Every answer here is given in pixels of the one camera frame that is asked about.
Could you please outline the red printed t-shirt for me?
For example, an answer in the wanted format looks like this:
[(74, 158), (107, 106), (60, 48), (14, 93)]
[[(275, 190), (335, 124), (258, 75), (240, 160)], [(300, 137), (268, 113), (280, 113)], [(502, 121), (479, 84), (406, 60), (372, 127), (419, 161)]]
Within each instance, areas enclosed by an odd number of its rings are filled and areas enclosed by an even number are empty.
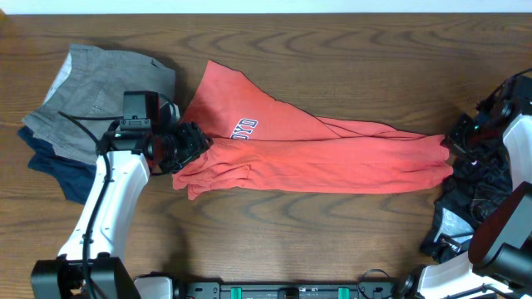
[(318, 117), (210, 61), (188, 105), (214, 143), (174, 174), (189, 199), (217, 189), (394, 194), (429, 189), (453, 172), (441, 135), (378, 122)]

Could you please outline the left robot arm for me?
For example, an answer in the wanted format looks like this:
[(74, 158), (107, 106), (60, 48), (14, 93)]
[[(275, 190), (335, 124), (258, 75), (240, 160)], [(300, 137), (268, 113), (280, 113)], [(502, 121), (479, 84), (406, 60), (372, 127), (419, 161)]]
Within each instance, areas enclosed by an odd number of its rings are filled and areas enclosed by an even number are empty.
[(96, 140), (96, 176), (71, 236), (52, 260), (36, 262), (36, 298), (185, 298), (165, 274), (132, 278), (123, 263), (138, 198), (149, 178), (176, 174), (213, 144), (174, 103), (153, 91), (127, 91), (123, 114)]

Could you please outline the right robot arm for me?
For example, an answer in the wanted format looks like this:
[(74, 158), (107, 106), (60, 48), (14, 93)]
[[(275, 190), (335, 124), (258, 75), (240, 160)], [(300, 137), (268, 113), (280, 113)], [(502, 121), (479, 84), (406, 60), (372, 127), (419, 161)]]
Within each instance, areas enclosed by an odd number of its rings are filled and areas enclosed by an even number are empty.
[(396, 298), (531, 296), (531, 71), (504, 80), (442, 141), (454, 173)]

